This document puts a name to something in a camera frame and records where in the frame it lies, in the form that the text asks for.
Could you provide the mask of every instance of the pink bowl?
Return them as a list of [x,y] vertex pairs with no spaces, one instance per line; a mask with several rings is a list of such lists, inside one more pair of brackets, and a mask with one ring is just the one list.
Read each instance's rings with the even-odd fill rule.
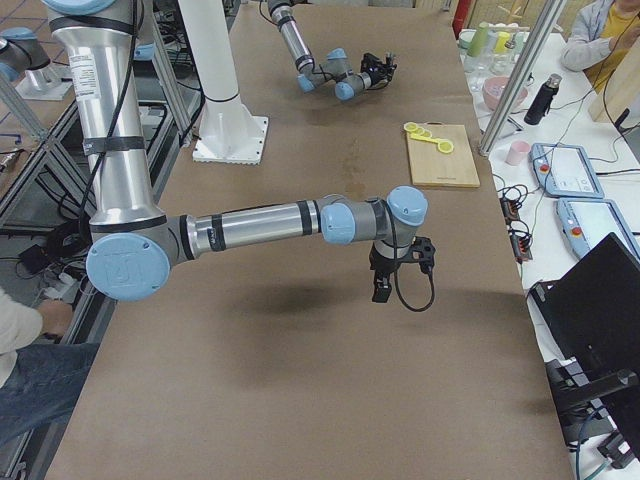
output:
[[[484,103],[490,110],[495,110],[498,106],[498,101],[500,100],[500,96],[504,90],[504,87],[507,85],[509,81],[509,77],[491,77],[487,78],[482,85],[482,98],[484,99]],[[518,94],[518,98],[516,99],[516,103],[513,104],[511,109],[512,112],[518,110],[524,99],[527,98],[529,92],[526,88],[522,87],[520,93]]]

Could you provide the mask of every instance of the wooden cutting board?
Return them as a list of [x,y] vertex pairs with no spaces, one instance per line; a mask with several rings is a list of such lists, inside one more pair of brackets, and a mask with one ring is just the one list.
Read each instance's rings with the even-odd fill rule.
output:
[[451,153],[440,153],[435,143],[412,140],[406,133],[411,180],[420,186],[479,187],[473,155],[464,125],[418,124],[433,137],[453,142]]

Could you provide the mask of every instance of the blue jeans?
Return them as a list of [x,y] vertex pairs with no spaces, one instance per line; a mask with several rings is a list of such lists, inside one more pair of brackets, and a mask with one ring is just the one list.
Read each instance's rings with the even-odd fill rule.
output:
[[0,445],[53,421],[67,420],[98,345],[29,345],[18,350],[0,388]]

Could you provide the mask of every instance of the yellow measuring spoon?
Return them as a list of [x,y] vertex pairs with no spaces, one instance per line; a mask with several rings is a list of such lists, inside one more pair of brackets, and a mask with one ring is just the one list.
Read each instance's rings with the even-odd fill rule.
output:
[[407,122],[404,124],[404,131],[409,133],[409,138],[419,140],[421,142],[435,143],[440,153],[453,152],[453,142],[446,138],[434,138],[433,134],[418,125],[415,122]]

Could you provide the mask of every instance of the computer monitor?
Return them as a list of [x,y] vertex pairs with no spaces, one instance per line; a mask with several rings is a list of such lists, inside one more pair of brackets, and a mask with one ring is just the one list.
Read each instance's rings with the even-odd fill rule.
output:
[[[640,375],[640,263],[607,235],[544,294],[545,320],[566,358],[590,381],[622,369]],[[640,387],[601,398],[640,458]]]

